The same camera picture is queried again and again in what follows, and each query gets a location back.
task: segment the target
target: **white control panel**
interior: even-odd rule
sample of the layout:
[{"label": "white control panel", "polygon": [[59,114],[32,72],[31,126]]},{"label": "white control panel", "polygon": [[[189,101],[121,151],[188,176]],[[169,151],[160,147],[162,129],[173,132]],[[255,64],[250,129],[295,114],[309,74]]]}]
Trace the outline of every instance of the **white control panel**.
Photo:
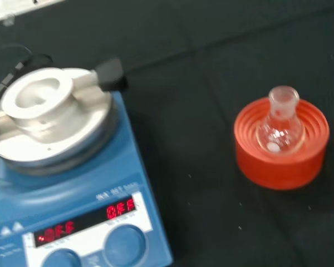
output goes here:
[{"label": "white control panel", "polygon": [[37,248],[35,246],[34,234],[24,234],[22,239],[27,267],[42,266],[45,258],[59,249],[73,250],[79,257],[84,257],[96,251],[103,250],[109,233],[116,227],[124,224],[134,225],[145,233],[152,231],[152,224],[142,193],[136,192],[132,195],[132,198],[134,199],[136,210],[47,245]]}]

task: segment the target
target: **orange flask holder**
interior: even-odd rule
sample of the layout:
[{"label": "orange flask holder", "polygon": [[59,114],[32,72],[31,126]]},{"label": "orange flask holder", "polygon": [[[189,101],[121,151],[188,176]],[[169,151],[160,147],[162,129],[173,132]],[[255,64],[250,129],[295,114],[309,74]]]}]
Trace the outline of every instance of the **orange flask holder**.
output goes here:
[{"label": "orange flask holder", "polygon": [[317,107],[299,100],[296,112],[306,130],[304,143],[295,153],[277,155],[262,149],[256,138],[256,128],[269,110],[269,99],[261,98],[242,109],[235,121],[236,158],[241,171],[256,184],[274,190],[309,184],[323,165],[330,134],[326,118]]}]

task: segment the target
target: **blue knob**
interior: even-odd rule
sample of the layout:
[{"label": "blue knob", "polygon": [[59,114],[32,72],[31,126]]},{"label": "blue knob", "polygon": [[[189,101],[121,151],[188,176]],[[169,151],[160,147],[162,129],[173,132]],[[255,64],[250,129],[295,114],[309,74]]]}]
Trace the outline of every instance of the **blue knob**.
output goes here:
[{"label": "blue knob", "polygon": [[82,267],[77,254],[71,250],[57,250],[43,263],[42,267]]},{"label": "blue knob", "polygon": [[115,267],[131,267],[139,263],[146,252],[144,233],[132,225],[116,228],[105,244],[106,258]]}]

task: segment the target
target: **red led display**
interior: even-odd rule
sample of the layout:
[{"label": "red led display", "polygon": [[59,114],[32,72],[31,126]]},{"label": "red led display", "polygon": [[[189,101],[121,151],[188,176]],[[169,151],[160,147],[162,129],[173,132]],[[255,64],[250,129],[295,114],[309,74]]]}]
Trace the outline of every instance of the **red led display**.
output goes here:
[{"label": "red led display", "polygon": [[112,220],[136,209],[134,199],[130,196],[109,206],[91,211],[69,221],[54,225],[34,233],[36,247],[65,238],[104,221]]}]

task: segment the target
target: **glass flask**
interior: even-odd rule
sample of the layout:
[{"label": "glass flask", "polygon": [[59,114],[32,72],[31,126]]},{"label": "glass flask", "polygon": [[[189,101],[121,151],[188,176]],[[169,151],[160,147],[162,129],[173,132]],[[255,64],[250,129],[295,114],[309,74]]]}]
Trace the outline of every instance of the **glass flask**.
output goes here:
[{"label": "glass flask", "polygon": [[268,95],[269,114],[256,129],[260,146],[274,154],[296,152],[306,135],[304,126],[296,114],[299,102],[297,91],[289,86],[278,86]]}]

